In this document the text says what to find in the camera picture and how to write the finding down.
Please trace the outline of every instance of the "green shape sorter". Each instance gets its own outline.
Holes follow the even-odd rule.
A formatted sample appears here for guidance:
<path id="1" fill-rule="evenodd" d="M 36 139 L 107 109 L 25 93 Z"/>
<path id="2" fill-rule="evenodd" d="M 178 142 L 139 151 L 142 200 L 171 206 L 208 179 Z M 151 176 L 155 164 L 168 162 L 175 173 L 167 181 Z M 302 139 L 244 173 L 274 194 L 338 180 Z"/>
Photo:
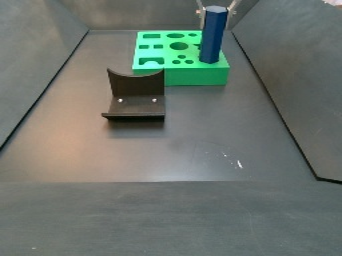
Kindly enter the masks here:
<path id="1" fill-rule="evenodd" d="M 199 61 L 202 31 L 138 32 L 132 70 L 146 75 L 166 69 L 166 85 L 226 85 L 230 64 Z"/>

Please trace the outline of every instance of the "circular hole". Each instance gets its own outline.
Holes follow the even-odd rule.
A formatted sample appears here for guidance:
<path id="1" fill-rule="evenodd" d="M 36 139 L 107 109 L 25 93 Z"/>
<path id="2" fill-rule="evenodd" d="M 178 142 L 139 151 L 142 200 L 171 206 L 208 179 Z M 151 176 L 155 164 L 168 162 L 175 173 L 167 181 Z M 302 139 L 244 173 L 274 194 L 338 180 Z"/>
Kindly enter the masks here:
<path id="1" fill-rule="evenodd" d="M 182 42 L 175 42 L 175 43 L 170 44 L 170 47 L 174 50 L 186 50 L 188 48 L 188 45 Z"/>
<path id="2" fill-rule="evenodd" d="M 172 33 L 172 34 L 168 34 L 167 37 L 170 37 L 170 38 L 182 38 L 182 37 L 184 37 L 184 35 L 178 34 L 178 33 Z"/>

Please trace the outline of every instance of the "scratch mark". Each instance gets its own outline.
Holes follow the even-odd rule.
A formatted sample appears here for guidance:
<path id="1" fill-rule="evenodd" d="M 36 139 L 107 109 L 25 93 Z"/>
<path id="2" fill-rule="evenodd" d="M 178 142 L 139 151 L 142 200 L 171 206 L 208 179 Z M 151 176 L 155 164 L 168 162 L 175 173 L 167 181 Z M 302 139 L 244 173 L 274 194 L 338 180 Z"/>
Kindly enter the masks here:
<path id="1" fill-rule="evenodd" d="M 322 131 L 322 128 L 317 130 L 314 137 L 319 134 L 321 131 Z"/>
<path id="2" fill-rule="evenodd" d="M 243 169 L 243 167 L 242 167 L 242 164 L 240 164 L 240 161 L 239 161 L 239 160 L 238 160 L 238 165 L 239 165 L 240 169 Z"/>

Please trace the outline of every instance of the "black holder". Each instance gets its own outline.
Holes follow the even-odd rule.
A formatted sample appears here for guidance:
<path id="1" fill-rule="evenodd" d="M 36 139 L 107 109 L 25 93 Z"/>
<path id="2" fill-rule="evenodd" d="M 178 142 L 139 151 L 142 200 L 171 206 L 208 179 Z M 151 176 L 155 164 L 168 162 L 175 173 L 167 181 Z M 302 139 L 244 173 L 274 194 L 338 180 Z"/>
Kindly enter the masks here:
<path id="1" fill-rule="evenodd" d="M 125 76 L 107 69 L 112 103 L 107 119 L 164 118 L 164 70 L 147 76 Z"/>

